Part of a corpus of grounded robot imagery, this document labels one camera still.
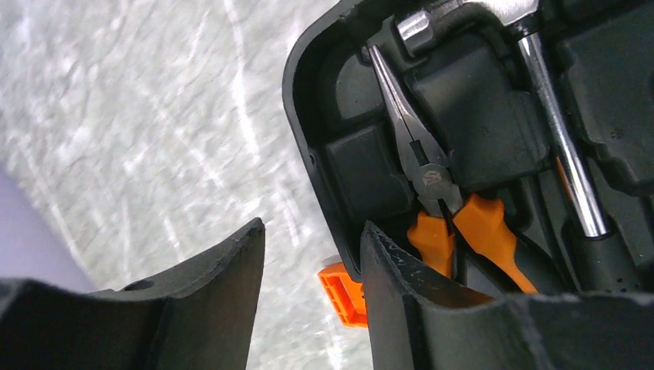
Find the black tool case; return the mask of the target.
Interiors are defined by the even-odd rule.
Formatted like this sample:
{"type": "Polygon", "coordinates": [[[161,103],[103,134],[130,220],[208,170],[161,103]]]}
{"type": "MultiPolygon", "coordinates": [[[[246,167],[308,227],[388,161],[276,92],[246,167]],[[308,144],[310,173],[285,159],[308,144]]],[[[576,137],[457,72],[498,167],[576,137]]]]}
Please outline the black tool case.
{"type": "MultiPolygon", "coordinates": [[[[339,2],[300,36],[283,74],[292,132],[347,272],[361,278],[366,221],[408,247],[420,209],[366,52],[377,44],[443,146],[455,182],[503,200],[509,226],[577,288],[572,217],[516,45],[493,24],[474,22],[411,56],[395,21],[413,6],[339,2]]],[[[571,135],[651,291],[653,3],[543,1],[541,19],[571,135]]]]}

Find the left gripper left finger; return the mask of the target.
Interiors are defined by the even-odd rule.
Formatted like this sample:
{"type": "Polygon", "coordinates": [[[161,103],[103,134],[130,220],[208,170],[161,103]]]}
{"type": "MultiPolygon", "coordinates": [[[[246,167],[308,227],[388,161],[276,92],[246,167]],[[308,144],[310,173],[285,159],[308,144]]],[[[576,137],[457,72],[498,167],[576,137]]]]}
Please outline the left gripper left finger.
{"type": "Polygon", "coordinates": [[[243,369],[265,257],[255,218],[120,291],[1,281],[3,369],[243,369]]]}

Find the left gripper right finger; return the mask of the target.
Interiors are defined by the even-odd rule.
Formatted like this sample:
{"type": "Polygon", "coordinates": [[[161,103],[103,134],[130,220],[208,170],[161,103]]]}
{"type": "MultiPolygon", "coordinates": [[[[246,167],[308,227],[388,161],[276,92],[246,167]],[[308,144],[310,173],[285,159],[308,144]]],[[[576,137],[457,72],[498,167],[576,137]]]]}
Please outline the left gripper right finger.
{"type": "Polygon", "coordinates": [[[374,223],[361,235],[376,369],[651,369],[650,294],[491,298],[416,259],[374,223]]]}

